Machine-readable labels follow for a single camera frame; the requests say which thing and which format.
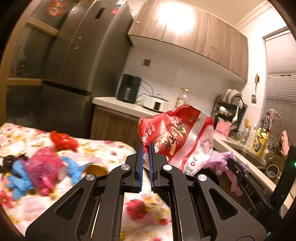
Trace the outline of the red white snack bag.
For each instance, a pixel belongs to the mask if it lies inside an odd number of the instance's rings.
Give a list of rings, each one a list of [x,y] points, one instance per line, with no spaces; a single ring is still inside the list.
[[[212,117],[188,104],[141,118],[138,133],[145,152],[153,142],[156,153],[189,176],[205,167],[213,151]]]

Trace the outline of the red gold paper cup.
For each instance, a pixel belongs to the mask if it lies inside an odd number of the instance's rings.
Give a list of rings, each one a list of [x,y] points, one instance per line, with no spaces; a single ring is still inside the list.
[[[94,174],[96,177],[101,177],[108,175],[109,172],[107,169],[97,165],[97,164],[90,164],[84,169],[84,173],[86,175],[88,174]]]

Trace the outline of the purple glove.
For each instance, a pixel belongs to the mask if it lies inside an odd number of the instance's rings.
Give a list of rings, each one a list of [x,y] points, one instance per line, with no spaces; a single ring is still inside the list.
[[[236,196],[242,196],[243,192],[239,187],[237,176],[227,167],[227,161],[229,159],[236,161],[236,157],[231,151],[224,153],[212,151],[209,161],[203,166],[203,168],[215,169],[218,176],[225,172],[228,179],[231,181],[231,191],[234,192]]]

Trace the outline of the pink plastic bag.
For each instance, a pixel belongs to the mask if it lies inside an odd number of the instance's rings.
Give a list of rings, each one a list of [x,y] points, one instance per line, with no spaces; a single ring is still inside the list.
[[[41,196],[48,196],[67,176],[67,166],[51,147],[38,149],[25,163],[25,170]]]

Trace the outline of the blue rubber glove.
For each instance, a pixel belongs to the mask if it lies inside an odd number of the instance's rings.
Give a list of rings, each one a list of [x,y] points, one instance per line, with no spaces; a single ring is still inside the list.
[[[72,185],[81,180],[82,173],[90,166],[82,166],[68,157],[31,157],[27,161],[16,160],[11,170],[14,175],[8,175],[8,189],[12,190],[14,201],[25,196],[28,191],[38,189],[42,196],[47,196],[55,187],[56,182],[66,176],[71,179]]]

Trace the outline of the steel cup in sink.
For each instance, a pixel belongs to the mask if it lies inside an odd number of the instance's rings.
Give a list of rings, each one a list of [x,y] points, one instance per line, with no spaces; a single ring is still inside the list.
[[[274,180],[280,173],[278,166],[271,164],[267,166],[265,174],[270,180]]]

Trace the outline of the pink hanging cloth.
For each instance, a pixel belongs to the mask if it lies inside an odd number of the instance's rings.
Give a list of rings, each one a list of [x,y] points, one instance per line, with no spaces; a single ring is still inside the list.
[[[289,149],[290,147],[289,147],[287,132],[283,131],[281,134],[281,154],[283,156],[287,156]]]

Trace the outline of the yellow detergent bottle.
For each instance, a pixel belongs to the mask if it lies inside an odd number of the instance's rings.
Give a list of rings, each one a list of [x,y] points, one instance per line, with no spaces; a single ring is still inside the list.
[[[262,156],[266,148],[268,137],[269,132],[267,132],[264,128],[259,128],[251,145],[251,151],[254,152],[257,156]]]

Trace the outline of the black air fryer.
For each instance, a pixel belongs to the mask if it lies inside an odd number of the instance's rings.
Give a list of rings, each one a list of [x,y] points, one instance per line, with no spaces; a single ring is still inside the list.
[[[138,76],[124,74],[116,98],[119,101],[135,104],[141,81]]]

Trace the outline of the pink utensil basket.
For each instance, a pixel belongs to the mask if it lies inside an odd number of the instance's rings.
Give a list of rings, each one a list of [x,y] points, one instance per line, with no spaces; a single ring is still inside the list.
[[[227,121],[219,121],[215,127],[214,133],[223,138],[227,138],[231,132],[232,123]]]

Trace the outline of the red crumpled plastic wrapper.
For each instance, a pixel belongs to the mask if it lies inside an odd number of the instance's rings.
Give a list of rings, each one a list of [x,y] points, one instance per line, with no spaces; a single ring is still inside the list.
[[[77,140],[66,133],[52,131],[50,133],[50,139],[53,142],[56,151],[71,150],[77,152],[78,150],[79,144]]]

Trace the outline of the window blinds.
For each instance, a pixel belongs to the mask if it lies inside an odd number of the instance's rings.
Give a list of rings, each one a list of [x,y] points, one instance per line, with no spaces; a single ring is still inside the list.
[[[262,111],[275,109],[288,141],[295,143],[295,39],[289,30],[265,39],[267,75]]]

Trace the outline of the dark grey refrigerator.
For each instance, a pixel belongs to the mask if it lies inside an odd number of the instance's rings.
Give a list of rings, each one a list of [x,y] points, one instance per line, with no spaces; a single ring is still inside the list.
[[[41,130],[90,137],[93,98],[116,95],[132,21],[127,1],[89,1],[69,13],[44,66]]]

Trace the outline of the wooden upper cabinet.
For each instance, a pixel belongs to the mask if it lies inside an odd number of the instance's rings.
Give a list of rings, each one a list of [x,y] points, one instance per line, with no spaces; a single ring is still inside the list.
[[[146,1],[128,35],[135,47],[195,63],[228,81],[247,81],[247,37],[198,7],[180,1]]]

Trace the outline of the wooden glass door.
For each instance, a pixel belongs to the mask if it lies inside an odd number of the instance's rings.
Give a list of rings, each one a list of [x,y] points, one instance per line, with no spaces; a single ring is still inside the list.
[[[49,1],[1,1],[1,123],[37,126],[42,108],[43,68],[69,13],[49,17]]]

